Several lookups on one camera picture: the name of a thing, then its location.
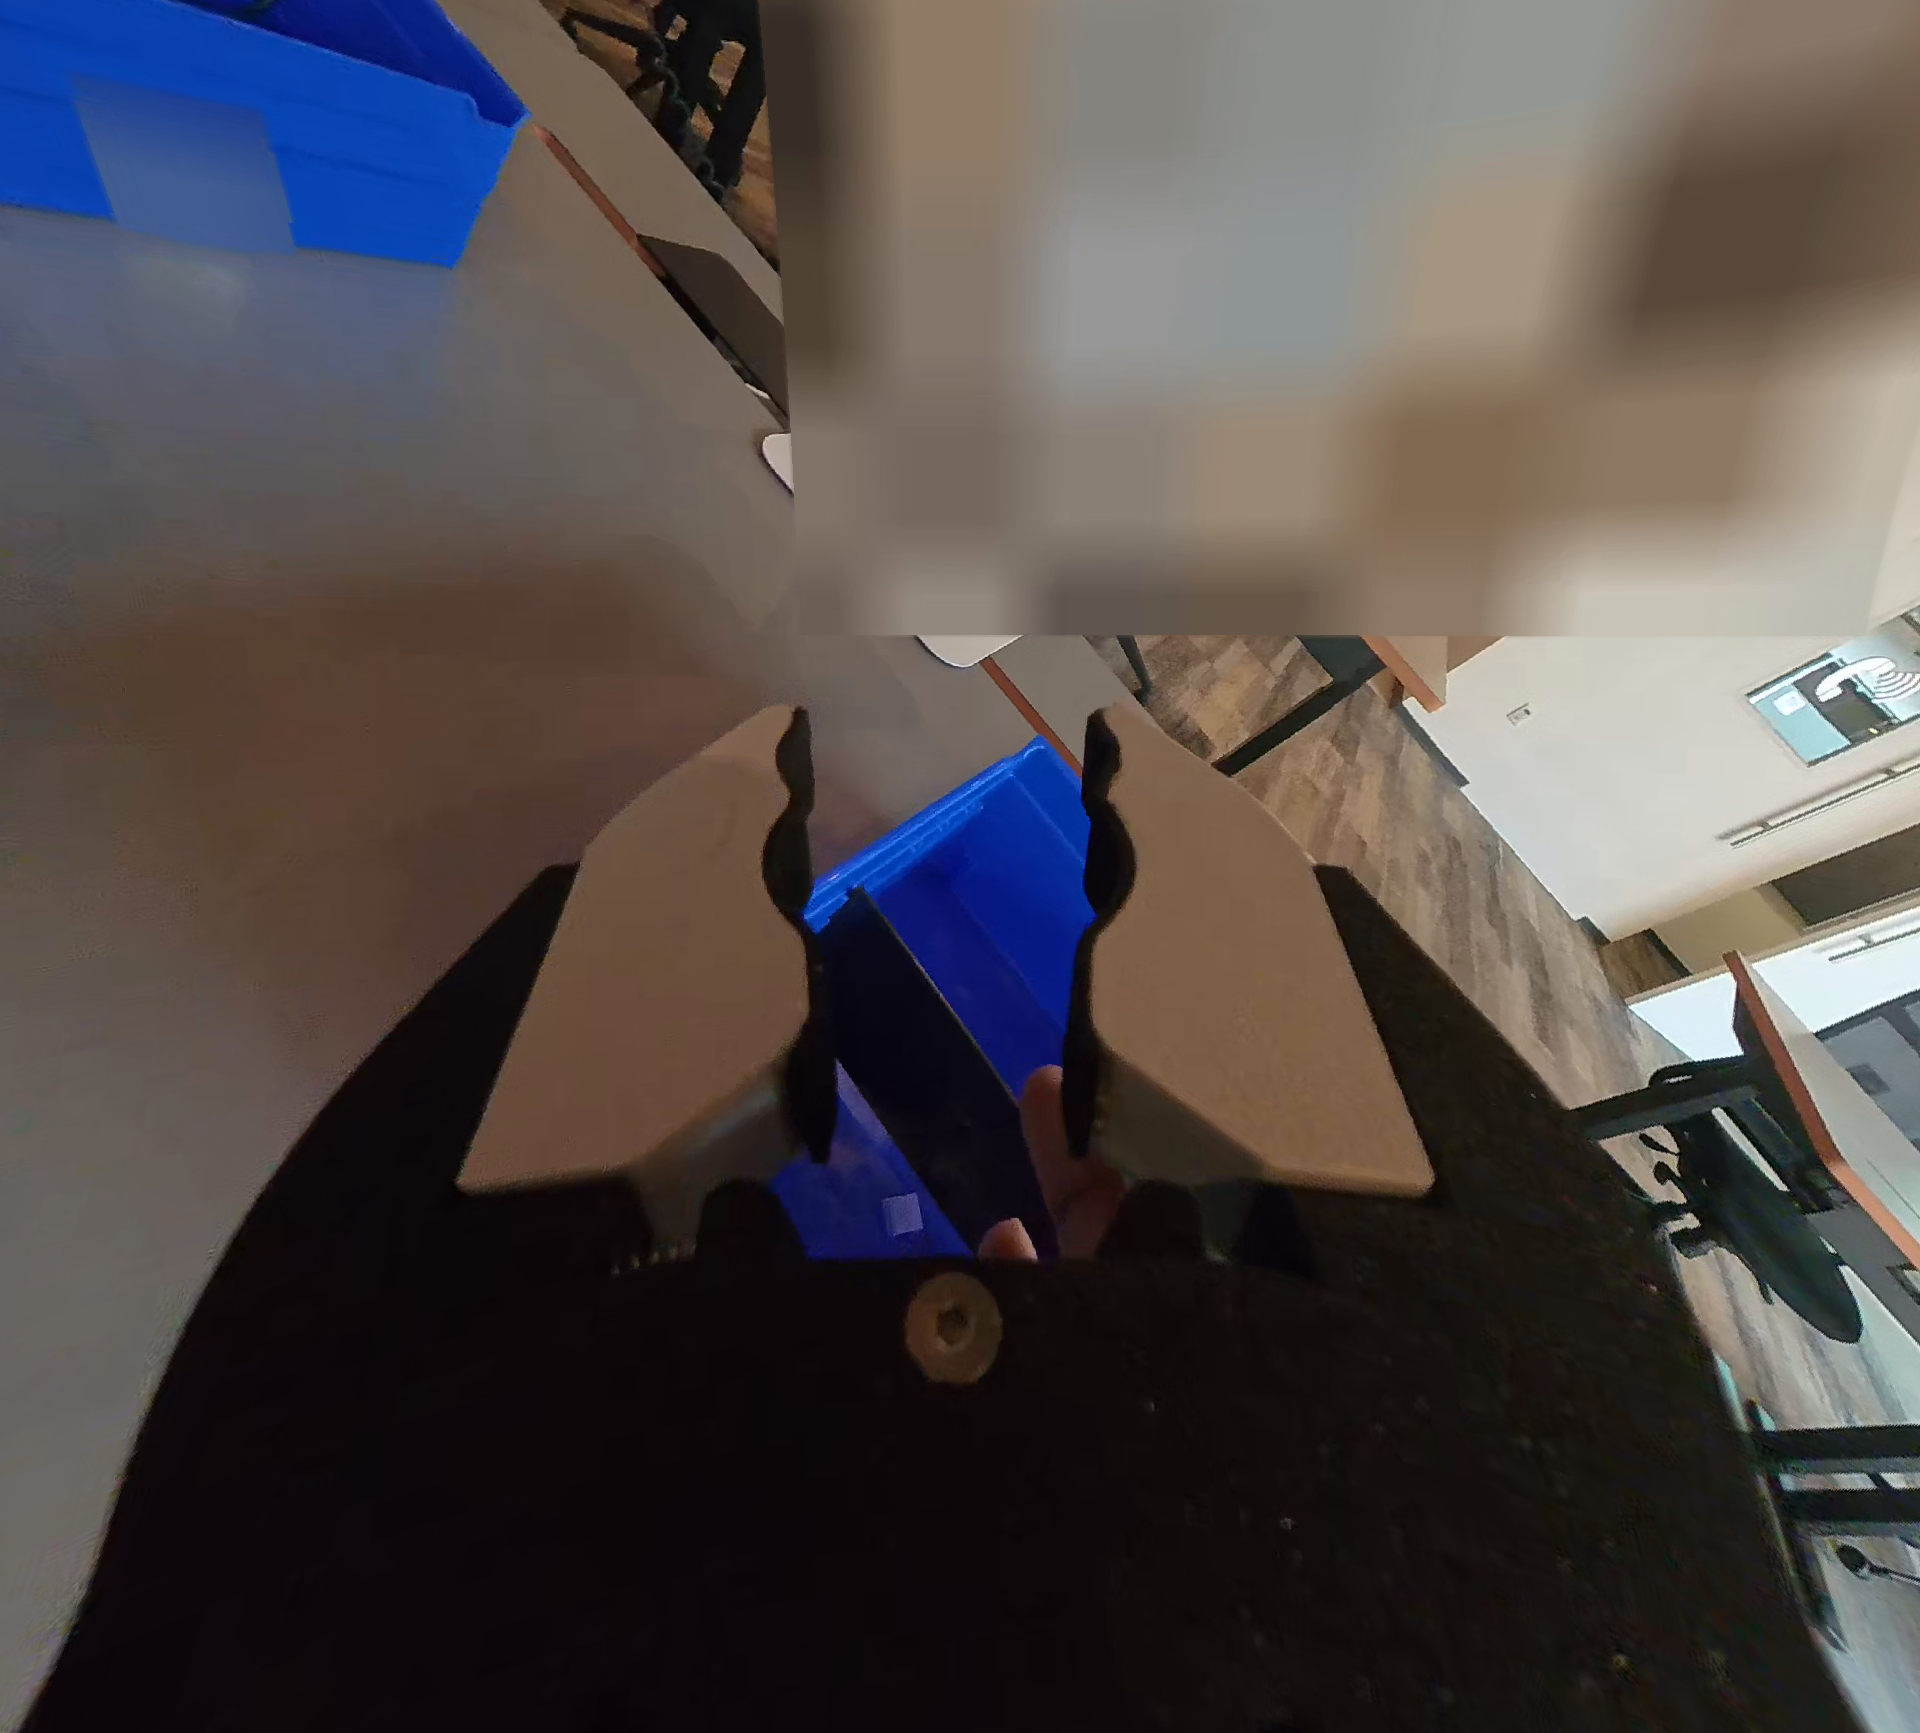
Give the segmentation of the blue plastic bin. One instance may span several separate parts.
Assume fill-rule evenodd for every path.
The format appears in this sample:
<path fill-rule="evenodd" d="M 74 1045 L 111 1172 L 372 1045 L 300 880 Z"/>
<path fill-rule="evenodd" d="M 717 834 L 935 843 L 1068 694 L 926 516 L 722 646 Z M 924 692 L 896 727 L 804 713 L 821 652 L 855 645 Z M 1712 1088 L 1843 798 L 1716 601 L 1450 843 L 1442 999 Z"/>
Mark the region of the blue plastic bin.
<path fill-rule="evenodd" d="M 988 766 L 824 875 L 819 937 L 865 889 L 987 1052 L 1008 1091 L 1059 1065 L 1075 954 L 1093 923 L 1081 780 L 1044 740 Z M 804 1251 L 824 1260 L 969 1260 L 875 1111 L 836 1067 L 829 1157 L 773 1181 Z"/>
<path fill-rule="evenodd" d="M 7 206 L 449 269 L 524 121 L 439 0 L 2 0 Z"/>

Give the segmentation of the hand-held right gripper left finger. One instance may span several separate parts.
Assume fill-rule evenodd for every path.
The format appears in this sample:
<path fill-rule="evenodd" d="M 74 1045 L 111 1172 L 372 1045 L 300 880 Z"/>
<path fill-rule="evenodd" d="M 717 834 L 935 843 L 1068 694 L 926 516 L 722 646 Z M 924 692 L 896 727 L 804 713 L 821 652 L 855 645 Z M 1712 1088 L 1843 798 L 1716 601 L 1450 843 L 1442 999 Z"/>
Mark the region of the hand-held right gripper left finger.
<path fill-rule="evenodd" d="M 813 729 L 756 713 L 597 834 L 466 1159 L 465 1195 L 612 1183 L 688 1254 L 709 1195 L 831 1159 L 836 1055 L 806 923 Z"/>

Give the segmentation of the office desk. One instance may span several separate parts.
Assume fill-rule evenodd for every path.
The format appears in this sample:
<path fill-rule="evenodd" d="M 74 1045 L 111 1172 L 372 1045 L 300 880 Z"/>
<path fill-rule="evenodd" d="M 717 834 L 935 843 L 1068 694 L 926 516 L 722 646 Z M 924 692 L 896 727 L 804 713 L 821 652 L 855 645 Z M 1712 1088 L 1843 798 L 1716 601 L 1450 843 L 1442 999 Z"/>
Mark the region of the office desk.
<path fill-rule="evenodd" d="M 1763 966 L 1725 953 L 1728 1040 L 1661 1067 L 1649 1111 L 1712 1117 L 1793 1198 L 1815 1232 L 1889 1313 L 1916 1320 L 1916 1123 L 1896 1115 L 1793 1010 Z"/>

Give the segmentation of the person's left hand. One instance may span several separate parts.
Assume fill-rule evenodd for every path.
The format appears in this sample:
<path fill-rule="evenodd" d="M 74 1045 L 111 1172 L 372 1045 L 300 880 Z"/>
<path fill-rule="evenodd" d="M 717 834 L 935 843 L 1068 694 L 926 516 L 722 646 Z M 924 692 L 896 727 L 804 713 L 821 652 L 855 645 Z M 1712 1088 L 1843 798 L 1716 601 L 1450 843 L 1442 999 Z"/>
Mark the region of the person's left hand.
<path fill-rule="evenodd" d="M 975 1256 L 982 1263 L 1042 1264 L 1059 1258 L 1093 1258 L 1126 1198 L 1123 1172 L 1093 1153 L 1075 1155 L 1062 1102 L 1062 1069 L 1046 1065 L 1022 1085 L 1020 1138 L 1052 1230 L 1052 1251 L 1042 1251 L 1020 1216 L 993 1223 Z"/>

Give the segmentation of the black office chair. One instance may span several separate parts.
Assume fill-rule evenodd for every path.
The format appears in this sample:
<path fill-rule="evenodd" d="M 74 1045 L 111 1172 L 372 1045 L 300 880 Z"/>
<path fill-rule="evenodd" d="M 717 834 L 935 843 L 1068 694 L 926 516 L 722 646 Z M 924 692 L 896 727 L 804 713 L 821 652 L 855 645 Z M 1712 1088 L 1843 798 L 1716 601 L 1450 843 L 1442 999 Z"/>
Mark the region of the black office chair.
<path fill-rule="evenodd" d="M 1815 1332 L 1861 1340 L 1844 1264 L 1813 1226 L 1829 1207 L 1813 1140 L 1775 1067 L 1749 1052 L 1669 1065 L 1638 1091 L 1587 1102 L 1577 1123 L 1594 1143 L 1635 1137 L 1655 1153 L 1669 1195 L 1628 1193 L 1670 1253 L 1725 1251 Z"/>
<path fill-rule="evenodd" d="M 709 135 L 686 164 L 709 193 L 722 200 L 742 175 L 767 101 L 759 0 L 659 0 L 647 24 L 581 8 L 566 8 L 561 20 L 571 40 L 587 28 L 635 50 L 636 81 L 629 94 L 641 98 L 659 87 L 652 121 L 676 152 L 685 149 L 695 113 L 709 113 Z"/>

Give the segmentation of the black rectangular desk panel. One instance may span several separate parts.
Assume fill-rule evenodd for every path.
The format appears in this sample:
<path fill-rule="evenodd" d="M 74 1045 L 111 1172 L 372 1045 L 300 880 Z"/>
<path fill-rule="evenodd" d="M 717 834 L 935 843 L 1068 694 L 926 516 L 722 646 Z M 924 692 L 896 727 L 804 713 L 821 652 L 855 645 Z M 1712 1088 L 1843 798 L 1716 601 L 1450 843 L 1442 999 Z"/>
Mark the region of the black rectangular desk panel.
<path fill-rule="evenodd" d="M 636 233 L 643 255 L 685 310 L 767 394 L 780 421 L 790 416 L 788 350 L 783 320 L 721 252 L 652 232 Z"/>

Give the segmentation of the glass panel with logo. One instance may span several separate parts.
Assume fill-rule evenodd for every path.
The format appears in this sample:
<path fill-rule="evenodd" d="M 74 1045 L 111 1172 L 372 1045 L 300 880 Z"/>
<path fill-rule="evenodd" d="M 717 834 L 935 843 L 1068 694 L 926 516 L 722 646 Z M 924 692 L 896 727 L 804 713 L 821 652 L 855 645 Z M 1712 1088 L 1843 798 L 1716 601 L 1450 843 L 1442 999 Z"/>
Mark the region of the glass panel with logo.
<path fill-rule="evenodd" d="M 1918 721 L 1918 611 L 1751 691 L 1746 704 L 1798 762 L 1819 764 Z"/>

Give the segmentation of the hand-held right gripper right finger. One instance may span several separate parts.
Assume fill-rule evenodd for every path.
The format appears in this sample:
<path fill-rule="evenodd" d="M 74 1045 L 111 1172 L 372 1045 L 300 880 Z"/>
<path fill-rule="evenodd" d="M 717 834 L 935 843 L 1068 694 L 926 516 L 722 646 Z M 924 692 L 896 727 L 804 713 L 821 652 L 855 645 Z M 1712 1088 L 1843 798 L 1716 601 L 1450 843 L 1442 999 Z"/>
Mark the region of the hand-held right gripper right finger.
<path fill-rule="evenodd" d="M 1430 1228 L 1433 1157 L 1315 863 L 1138 704 L 1082 747 L 1062 1102 L 1068 1149 L 1126 1181 L 1097 1254 L 1358 1260 Z"/>

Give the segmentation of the black desk leg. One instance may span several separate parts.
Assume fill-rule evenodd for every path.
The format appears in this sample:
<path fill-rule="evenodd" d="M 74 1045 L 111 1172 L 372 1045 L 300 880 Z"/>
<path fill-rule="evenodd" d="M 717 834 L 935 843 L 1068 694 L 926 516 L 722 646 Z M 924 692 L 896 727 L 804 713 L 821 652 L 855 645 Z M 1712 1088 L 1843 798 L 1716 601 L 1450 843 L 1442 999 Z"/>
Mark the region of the black desk leg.
<path fill-rule="evenodd" d="M 1916 1554 L 1918 1428 L 1783 1428 L 1758 1401 L 1740 1399 L 1739 1410 L 1779 1554 L 1797 1599 L 1815 1633 L 1831 1649 L 1844 1650 L 1843 1620 L 1829 1590 L 1819 1544 L 1837 1543 L 1837 1561 L 1852 1576 L 1916 1584 L 1914 1572 L 1870 1561 L 1861 1550 L 1861 1541 L 1891 1538 Z"/>

